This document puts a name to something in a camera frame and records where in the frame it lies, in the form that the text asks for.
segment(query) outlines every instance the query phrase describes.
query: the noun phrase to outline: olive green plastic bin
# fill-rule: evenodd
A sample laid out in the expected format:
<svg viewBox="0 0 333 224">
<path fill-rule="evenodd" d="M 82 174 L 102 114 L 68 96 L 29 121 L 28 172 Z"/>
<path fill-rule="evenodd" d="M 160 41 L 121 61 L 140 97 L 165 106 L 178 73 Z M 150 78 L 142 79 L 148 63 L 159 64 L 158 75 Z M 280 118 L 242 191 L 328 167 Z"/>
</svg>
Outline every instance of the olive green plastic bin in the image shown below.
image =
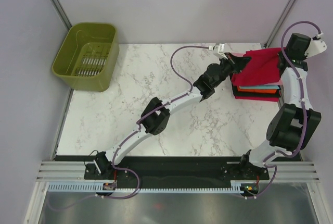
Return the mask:
<svg viewBox="0 0 333 224">
<path fill-rule="evenodd" d="M 106 90 L 119 54 L 116 28 L 79 23 L 68 32 L 52 65 L 53 73 L 75 90 Z"/>
</svg>

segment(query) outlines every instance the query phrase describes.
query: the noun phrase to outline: table surface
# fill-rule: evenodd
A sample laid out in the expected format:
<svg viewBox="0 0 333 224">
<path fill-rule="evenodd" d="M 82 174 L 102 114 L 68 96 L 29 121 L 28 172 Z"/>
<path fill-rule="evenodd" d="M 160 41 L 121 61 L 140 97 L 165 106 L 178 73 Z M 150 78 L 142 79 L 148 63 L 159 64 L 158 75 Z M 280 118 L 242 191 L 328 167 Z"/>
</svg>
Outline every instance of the table surface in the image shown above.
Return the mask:
<svg viewBox="0 0 333 224">
<path fill-rule="evenodd" d="M 136 120 L 153 97 L 163 99 L 188 89 L 170 67 L 171 54 L 184 45 L 120 45 L 109 89 L 73 92 L 57 155 L 88 155 L 111 148 L 136 128 Z M 226 52 L 234 53 L 251 49 L 261 46 L 225 46 Z M 192 82 L 209 64 L 218 62 L 206 49 L 183 49 L 174 57 L 175 69 Z M 235 99 L 226 79 L 209 99 L 172 115 L 160 135 L 143 141 L 129 155 L 242 155 L 265 140 L 277 111 L 277 103 Z"/>
</svg>

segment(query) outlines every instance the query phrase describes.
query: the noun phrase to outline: black wire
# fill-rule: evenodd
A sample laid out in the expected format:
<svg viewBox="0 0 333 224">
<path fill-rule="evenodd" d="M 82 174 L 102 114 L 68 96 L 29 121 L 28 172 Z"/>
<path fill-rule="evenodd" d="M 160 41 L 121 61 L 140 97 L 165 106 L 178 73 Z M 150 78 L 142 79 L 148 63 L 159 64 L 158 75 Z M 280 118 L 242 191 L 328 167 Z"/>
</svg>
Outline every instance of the black wire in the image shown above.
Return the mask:
<svg viewBox="0 0 333 224">
<path fill-rule="evenodd" d="M 98 150 L 93 150 L 93 151 L 88 155 L 88 157 L 90 157 L 94 152 L 99 153 Z M 83 164 L 84 164 L 85 168 L 87 169 L 87 164 L 85 163 L 85 160 L 83 160 Z"/>
</svg>

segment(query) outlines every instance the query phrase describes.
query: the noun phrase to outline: white table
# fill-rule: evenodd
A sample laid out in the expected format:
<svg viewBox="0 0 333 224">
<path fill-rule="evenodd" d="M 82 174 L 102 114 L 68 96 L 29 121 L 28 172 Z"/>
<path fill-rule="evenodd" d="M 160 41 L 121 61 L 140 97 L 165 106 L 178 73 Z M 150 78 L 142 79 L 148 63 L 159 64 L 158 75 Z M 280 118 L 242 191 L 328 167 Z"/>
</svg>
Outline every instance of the white table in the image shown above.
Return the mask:
<svg viewBox="0 0 333 224">
<path fill-rule="evenodd" d="M 109 89 L 73 92 L 57 155 L 88 155 L 111 148 L 136 128 L 153 97 L 163 99 L 188 89 L 170 67 L 171 54 L 183 45 L 120 45 Z M 259 43 L 226 44 L 226 51 L 235 53 L 260 48 Z M 175 68 L 192 82 L 218 62 L 203 49 L 184 49 L 174 58 Z M 235 99 L 227 79 L 209 99 L 171 116 L 160 135 L 143 141 L 129 155 L 242 155 L 265 140 L 277 111 L 277 103 Z"/>
</svg>

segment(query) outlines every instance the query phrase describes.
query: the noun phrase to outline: stack of folded clothes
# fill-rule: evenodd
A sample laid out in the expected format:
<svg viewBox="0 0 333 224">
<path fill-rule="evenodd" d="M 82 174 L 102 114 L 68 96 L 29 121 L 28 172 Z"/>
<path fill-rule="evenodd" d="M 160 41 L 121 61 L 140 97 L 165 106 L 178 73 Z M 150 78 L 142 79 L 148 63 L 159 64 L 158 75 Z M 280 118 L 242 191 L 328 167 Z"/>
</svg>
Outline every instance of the stack of folded clothes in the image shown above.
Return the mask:
<svg viewBox="0 0 333 224">
<path fill-rule="evenodd" d="M 251 60 L 240 74 L 231 77 L 236 99 L 278 101 L 281 80 L 277 65 L 280 51 L 280 48 L 268 48 L 244 54 Z"/>
</svg>

